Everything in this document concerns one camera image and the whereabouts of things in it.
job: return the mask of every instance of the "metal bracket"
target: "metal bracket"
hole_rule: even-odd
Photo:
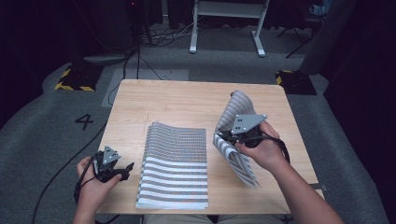
[[[233,122],[232,134],[247,133],[268,118],[267,115],[236,115]]]
[[[117,153],[117,151],[113,150],[111,147],[105,146],[103,165],[116,161],[119,158],[121,158],[121,156],[119,155],[119,153]]]

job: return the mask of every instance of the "wire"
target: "wire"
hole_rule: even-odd
[[[111,219],[110,219],[109,221],[107,221],[107,222],[99,222],[99,221],[95,220],[95,223],[96,223],[96,224],[110,224],[110,223],[112,223],[114,220],[116,220],[119,216],[120,216],[120,215],[115,215],[113,218],[111,218]]]
[[[85,181],[84,184],[81,185],[82,180],[84,179],[85,174],[87,173],[88,169],[90,168],[90,165],[91,165],[93,159],[94,159],[94,157],[90,157],[90,160],[88,161],[88,163],[87,163],[87,164],[85,165],[85,167],[84,167],[84,171],[82,172],[81,176],[79,177],[79,180],[78,180],[77,183],[78,183],[78,186],[79,186],[80,189],[81,189],[82,186],[84,186],[86,183],[88,183],[89,181],[93,180],[93,178],[91,178],[91,179]]]
[[[165,46],[167,46],[167,45],[172,44],[175,40],[179,40],[179,39],[183,38],[183,37],[186,36],[186,35],[191,35],[192,32],[191,32],[191,33],[188,33],[188,34],[183,34],[183,33],[184,33],[185,31],[187,31],[188,29],[190,29],[190,27],[192,27],[192,25],[193,25],[193,23],[189,24],[188,26],[186,26],[186,27],[184,27],[184,28],[182,28],[182,29],[180,29],[180,30],[177,30],[177,31],[174,31],[174,32],[171,32],[171,33],[168,33],[168,34],[165,34],[165,32],[166,32],[168,29],[165,29],[161,35],[154,35],[154,36],[151,37],[151,39],[157,39],[157,44],[153,44],[153,45],[150,45],[149,43],[145,42],[145,40],[148,40],[148,38],[147,38],[146,35],[142,35],[142,40],[143,40],[142,45],[145,46],[145,47],[149,47],[149,48],[153,48],[153,47],[165,47]],[[161,43],[162,43],[164,40],[170,40],[170,42],[161,45]]]
[[[129,60],[130,60],[132,57],[133,57],[133,55],[130,55],[130,56],[125,60],[124,66],[123,66],[123,68],[122,68],[122,80],[121,80],[121,81],[123,81],[123,80],[126,78],[126,64],[129,62]],[[113,93],[113,91],[115,91],[119,86],[120,86],[120,83],[119,83],[119,84],[108,94],[108,96],[107,96],[107,102],[108,102],[110,105],[113,105],[113,104],[110,102],[110,96],[111,96],[111,94]]]
[[[256,139],[272,140],[272,141],[277,143],[277,145],[282,150],[286,161],[288,161],[290,163],[290,155],[289,155],[288,149],[286,148],[286,144],[282,140],[280,140],[279,138],[274,138],[273,136],[271,136],[268,133],[265,133],[263,131],[262,131],[262,133],[265,134],[265,135],[247,138],[247,139],[245,139],[245,142],[251,141],[251,140],[256,140]]]
[[[149,63],[148,63],[146,60],[144,60],[142,57],[140,57],[140,59],[143,60],[143,62],[146,63],[146,65],[148,66],[148,68],[151,69],[151,71],[154,72],[154,74],[155,74],[155,76],[157,76],[157,78],[159,78],[160,80],[163,80],[163,78],[161,78],[160,76],[158,76],[157,72],[149,66]]]
[[[86,144],[80,151],[78,151],[69,161],[67,161],[64,166],[62,166],[62,168],[50,179],[49,183],[46,185],[46,187],[44,187],[44,189],[41,191],[40,196],[37,199],[37,202],[35,204],[35,211],[33,212],[33,217],[32,217],[32,224],[35,223],[35,216],[37,214],[38,211],[38,206],[40,205],[41,199],[43,198],[45,192],[47,191],[47,189],[49,188],[50,184],[52,183],[52,181],[61,173],[61,171],[64,170],[64,168],[73,160],[75,159],[79,153],[81,153],[85,148],[87,148],[98,136],[99,134],[102,132],[102,130],[105,129],[107,125],[107,121],[106,123],[103,125],[103,127],[99,130],[99,132],[91,139],[90,142],[88,142],[88,144]]]

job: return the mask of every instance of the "white stand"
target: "white stand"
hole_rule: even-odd
[[[203,16],[223,16],[223,17],[242,17],[259,19],[257,30],[252,31],[254,43],[260,57],[265,56],[265,51],[260,41],[260,32],[262,23],[264,22],[267,12],[269,0],[265,0],[264,4],[243,4],[243,3],[225,3],[225,2],[206,2],[195,0],[193,27],[191,35],[190,53],[197,51],[198,38],[198,15]]]

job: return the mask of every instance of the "left hand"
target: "left hand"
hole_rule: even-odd
[[[82,175],[89,160],[90,157],[87,157],[77,164],[78,176]],[[121,175],[115,175],[106,183],[102,183],[94,177],[93,165],[90,164],[81,182],[81,185],[83,185],[85,182],[89,181],[81,188],[78,199],[78,209],[81,207],[86,210],[86,212],[96,213],[96,210],[105,200],[107,194],[120,182],[120,179]]]

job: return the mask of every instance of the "folded cloth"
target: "folded cloth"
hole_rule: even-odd
[[[221,155],[231,165],[239,178],[247,185],[255,187],[259,183],[251,171],[248,157],[240,153],[235,146],[218,135],[218,131],[230,131],[236,115],[243,114],[256,114],[256,112],[250,98],[242,91],[236,90],[232,93],[231,99],[220,117],[213,137],[213,145],[215,145]]]
[[[205,129],[148,127],[135,206],[151,209],[205,209],[207,162]]]

